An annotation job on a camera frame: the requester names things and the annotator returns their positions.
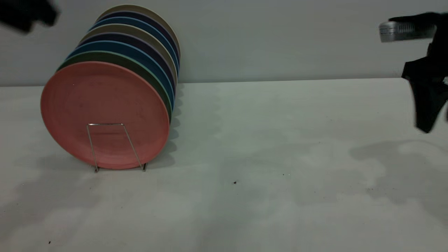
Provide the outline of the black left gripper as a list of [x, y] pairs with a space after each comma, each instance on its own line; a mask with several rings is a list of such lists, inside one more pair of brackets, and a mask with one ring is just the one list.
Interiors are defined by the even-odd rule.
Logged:
[[52, 27], [59, 9], [50, 0], [1, 0], [1, 24], [22, 33], [29, 33], [35, 22]]

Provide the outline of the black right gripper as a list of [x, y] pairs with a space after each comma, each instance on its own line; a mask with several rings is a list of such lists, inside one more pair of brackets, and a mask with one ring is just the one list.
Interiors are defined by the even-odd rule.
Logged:
[[[414, 100], [415, 127], [430, 133], [447, 103], [447, 13], [425, 12], [389, 18], [393, 23], [393, 41], [432, 38], [426, 57], [406, 62], [402, 78], [407, 80]], [[445, 112], [448, 123], [448, 107]]]

